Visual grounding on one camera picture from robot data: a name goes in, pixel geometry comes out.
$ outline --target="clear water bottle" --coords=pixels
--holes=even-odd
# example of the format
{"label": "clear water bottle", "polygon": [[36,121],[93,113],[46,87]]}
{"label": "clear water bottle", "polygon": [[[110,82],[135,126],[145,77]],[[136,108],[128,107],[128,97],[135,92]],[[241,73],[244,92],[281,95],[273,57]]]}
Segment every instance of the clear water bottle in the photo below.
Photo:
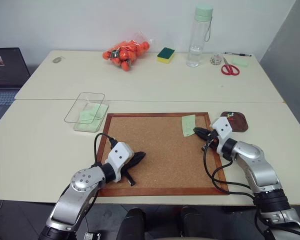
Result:
{"label": "clear water bottle", "polygon": [[200,64],[208,32],[210,38],[210,26],[213,10],[214,8],[207,4],[199,4],[195,8],[189,53],[186,60],[186,64],[189,67],[194,68]]}

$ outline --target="pen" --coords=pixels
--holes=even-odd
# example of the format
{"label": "pen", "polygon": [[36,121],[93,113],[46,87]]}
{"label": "pen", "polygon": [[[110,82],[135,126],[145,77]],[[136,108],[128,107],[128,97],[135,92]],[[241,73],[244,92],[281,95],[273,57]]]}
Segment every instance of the pen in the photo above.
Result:
{"label": "pen", "polygon": [[233,52],[224,52],[224,54],[233,54],[233,55],[239,55],[239,56],[248,56],[251,57],[251,54],[245,54],[245,53],[233,53]]}

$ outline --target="scissors handle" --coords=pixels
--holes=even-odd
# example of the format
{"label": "scissors handle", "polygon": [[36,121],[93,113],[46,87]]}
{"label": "scissors handle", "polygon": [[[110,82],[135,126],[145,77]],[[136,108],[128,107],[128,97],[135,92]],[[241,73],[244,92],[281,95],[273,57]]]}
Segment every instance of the scissors handle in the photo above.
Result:
{"label": "scissors handle", "polygon": [[225,65],[222,66],[221,72],[222,72],[224,75],[233,75],[233,76],[237,76],[237,75],[239,75],[240,70],[239,70],[239,68],[237,68],[237,67],[234,66],[234,65],[231,65],[231,64],[228,64],[228,65],[227,65],[227,64],[225,64]]}

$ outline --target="cork board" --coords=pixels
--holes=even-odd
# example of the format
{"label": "cork board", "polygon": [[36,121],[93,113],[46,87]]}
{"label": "cork board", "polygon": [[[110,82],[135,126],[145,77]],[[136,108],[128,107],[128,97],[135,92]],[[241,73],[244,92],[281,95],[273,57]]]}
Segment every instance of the cork board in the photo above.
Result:
{"label": "cork board", "polygon": [[[103,132],[129,144],[135,152],[146,152],[146,156],[128,170],[136,181],[134,186],[123,177],[118,183],[108,183],[99,196],[225,195],[205,172],[201,149],[205,142],[195,134],[183,136],[181,117],[193,114],[197,127],[209,129],[207,112],[108,113]],[[110,150],[102,136],[97,159],[104,164]],[[221,165],[219,155],[210,149],[209,172]],[[226,180],[223,170],[216,178]],[[219,186],[228,190],[226,184]]]}

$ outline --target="laptop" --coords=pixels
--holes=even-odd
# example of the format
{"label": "laptop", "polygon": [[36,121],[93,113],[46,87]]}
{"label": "laptop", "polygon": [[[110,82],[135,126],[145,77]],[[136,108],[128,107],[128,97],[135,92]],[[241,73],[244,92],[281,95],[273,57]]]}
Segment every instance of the laptop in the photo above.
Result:
{"label": "laptop", "polygon": [[0,48],[0,118],[30,74],[18,47]]}

